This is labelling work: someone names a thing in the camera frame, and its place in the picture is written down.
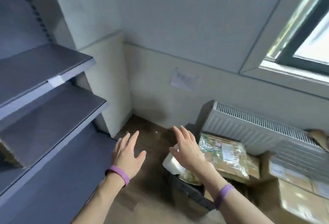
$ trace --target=white radiator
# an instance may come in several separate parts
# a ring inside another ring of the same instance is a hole
[[[329,153],[303,130],[215,101],[202,131],[240,141],[252,155],[270,150],[285,167],[329,181]]]

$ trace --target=shelf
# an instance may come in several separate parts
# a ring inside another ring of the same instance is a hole
[[[0,119],[96,64],[93,57],[45,44],[0,60]]]
[[[0,195],[27,171],[38,171],[52,158],[49,151],[64,147],[106,107],[104,99],[65,83],[2,119],[0,141],[24,169],[0,161]],[[26,182],[19,179],[9,191]]]
[[[92,124],[86,126],[0,204],[1,223],[70,223],[104,177],[115,144],[116,140],[97,133]]]

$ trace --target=stack of boxes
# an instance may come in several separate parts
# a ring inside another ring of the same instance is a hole
[[[274,223],[329,223],[329,185],[273,163],[270,152],[251,156],[233,140],[202,133],[199,147],[216,170]],[[205,198],[213,201],[207,191]]]

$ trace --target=finger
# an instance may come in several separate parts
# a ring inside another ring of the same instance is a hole
[[[118,141],[117,141],[117,143],[116,143],[116,145],[115,145],[115,148],[114,148],[113,152],[115,152],[115,153],[118,152],[118,150],[119,150],[119,148],[120,148],[121,140],[122,140],[122,138],[119,138],[119,139],[118,139]]]
[[[146,151],[144,150],[137,156],[136,160],[142,166],[143,162],[145,161],[145,158],[146,158]]]
[[[190,135],[189,135],[187,129],[185,129],[183,126],[181,126],[181,132],[183,133],[184,139],[189,139],[190,138]]]
[[[174,129],[177,142],[180,143],[184,139],[183,133],[176,126],[172,128]]]
[[[189,131],[188,133],[189,133],[189,135],[190,135],[190,138],[191,138],[192,142],[196,142],[196,141],[195,141],[195,137],[194,137],[194,135],[191,133],[191,131]]]
[[[130,149],[134,150],[134,147],[135,147],[135,144],[136,144],[138,135],[139,135],[139,131],[137,130],[133,134],[133,136],[130,137],[127,147],[129,147]]]
[[[119,150],[124,150],[127,147],[127,143],[130,137],[130,133],[127,133],[125,137],[122,139],[121,144],[120,144],[120,149]]]
[[[170,151],[170,153],[176,158],[177,157],[177,155],[178,155],[178,151],[177,151],[177,149],[175,149],[174,147],[170,147],[169,148],[169,151]]]

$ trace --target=purple wristband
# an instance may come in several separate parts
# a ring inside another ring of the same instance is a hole
[[[127,174],[121,168],[118,168],[117,166],[111,166],[109,169],[105,171],[105,175],[107,175],[109,171],[113,171],[114,173],[117,173],[124,180],[125,186],[128,185],[130,181],[129,176],[127,176]]]
[[[221,202],[223,201],[223,199],[225,198],[225,196],[227,195],[227,193],[229,191],[231,191],[231,189],[233,189],[234,187],[232,186],[232,184],[226,184],[218,193],[218,196],[215,200],[215,207],[216,209],[219,208]]]

